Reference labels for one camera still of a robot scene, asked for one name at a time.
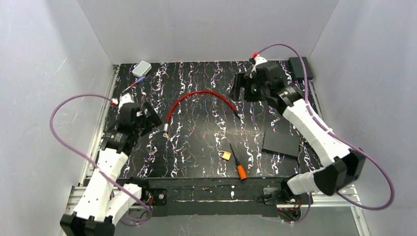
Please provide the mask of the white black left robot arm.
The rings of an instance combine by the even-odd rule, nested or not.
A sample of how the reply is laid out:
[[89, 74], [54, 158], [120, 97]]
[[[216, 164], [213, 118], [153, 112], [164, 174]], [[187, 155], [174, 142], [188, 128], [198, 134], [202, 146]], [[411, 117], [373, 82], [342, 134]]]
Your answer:
[[140, 203], [142, 187], [116, 182], [138, 139], [162, 123], [149, 102], [119, 104], [119, 117], [104, 135], [98, 162], [81, 199], [60, 226], [68, 236], [112, 236], [120, 219]]

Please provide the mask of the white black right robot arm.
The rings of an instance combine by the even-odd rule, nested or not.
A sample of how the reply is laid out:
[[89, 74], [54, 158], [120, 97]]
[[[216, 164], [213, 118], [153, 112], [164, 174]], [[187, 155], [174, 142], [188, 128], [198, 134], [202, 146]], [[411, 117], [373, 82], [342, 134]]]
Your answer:
[[266, 101], [293, 124], [322, 164], [318, 170], [282, 181], [280, 195], [283, 198], [312, 192], [331, 196], [358, 179], [365, 162], [364, 155], [336, 140], [330, 135], [329, 128], [316, 123], [319, 117], [309, 113], [301, 90], [284, 82], [281, 66], [267, 61], [256, 65], [250, 73], [237, 73], [229, 96], [238, 100], [241, 89], [245, 101]]

